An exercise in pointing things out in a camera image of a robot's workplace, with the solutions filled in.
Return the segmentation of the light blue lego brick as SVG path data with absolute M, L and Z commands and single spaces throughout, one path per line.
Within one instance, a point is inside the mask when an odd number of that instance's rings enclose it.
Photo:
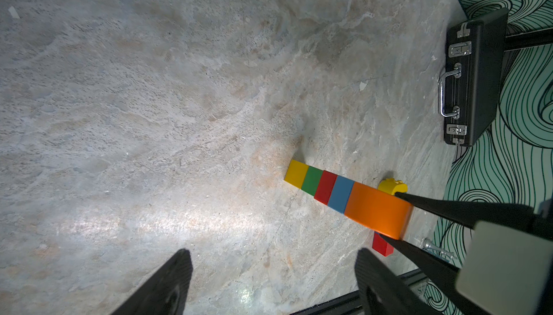
M 354 181 L 338 176 L 328 200 L 328 206 L 341 214 L 344 214 L 351 195 Z

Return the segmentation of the red square lego brick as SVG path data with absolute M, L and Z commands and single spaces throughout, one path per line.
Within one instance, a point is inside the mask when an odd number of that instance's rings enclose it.
M 372 249 L 383 257 L 388 257 L 394 253 L 394 247 L 387 243 L 377 232 L 374 233 Z

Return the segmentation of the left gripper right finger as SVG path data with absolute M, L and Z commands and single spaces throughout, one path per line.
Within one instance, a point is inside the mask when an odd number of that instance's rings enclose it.
M 354 272 L 365 314 L 440 314 L 366 248 L 358 251 Z

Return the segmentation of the yellow curved lego brick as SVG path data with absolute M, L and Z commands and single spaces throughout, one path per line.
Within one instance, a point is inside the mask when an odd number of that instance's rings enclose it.
M 398 181 L 394 178 L 387 178 L 379 183 L 377 189 L 394 196 L 396 193 L 407 193 L 408 185 L 403 181 Z

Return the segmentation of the yellow square lego brick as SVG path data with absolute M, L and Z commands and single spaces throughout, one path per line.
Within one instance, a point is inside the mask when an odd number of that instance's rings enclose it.
M 284 181 L 301 189 L 309 166 L 297 160 L 291 160 Z

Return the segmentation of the orange curved lego brick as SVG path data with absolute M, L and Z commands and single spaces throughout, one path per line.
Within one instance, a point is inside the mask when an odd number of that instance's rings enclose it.
M 355 182 L 344 215 L 379 234 L 402 240 L 412 211 L 409 202 Z

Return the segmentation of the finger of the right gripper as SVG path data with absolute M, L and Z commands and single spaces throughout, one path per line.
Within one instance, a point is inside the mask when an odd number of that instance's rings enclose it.
M 487 311 L 469 301 L 455 289 L 459 268 L 403 240 L 394 240 L 380 235 L 401 254 L 421 270 L 432 282 L 430 305 L 445 314 L 488 314 Z
M 442 201 L 408 193 L 396 193 L 395 196 L 414 207 L 470 229 L 474 229 L 479 221 L 512 229 L 528 229 L 536 217 L 533 208 L 521 204 Z

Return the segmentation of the red long lego brick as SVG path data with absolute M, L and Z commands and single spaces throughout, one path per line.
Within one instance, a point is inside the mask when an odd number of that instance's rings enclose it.
M 337 178 L 337 174 L 324 170 L 315 191 L 314 199 L 327 206 Z

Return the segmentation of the green square lego brick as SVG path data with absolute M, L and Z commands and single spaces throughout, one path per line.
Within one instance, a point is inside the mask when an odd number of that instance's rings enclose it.
M 309 166 L 301 190 L 315 196 L 322 175 L 323 170 Z

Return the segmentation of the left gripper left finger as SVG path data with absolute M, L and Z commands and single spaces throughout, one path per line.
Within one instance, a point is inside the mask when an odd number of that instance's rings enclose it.
M 112 314 L 183 314 L 192 272 L 189 250 L 178 250 Z

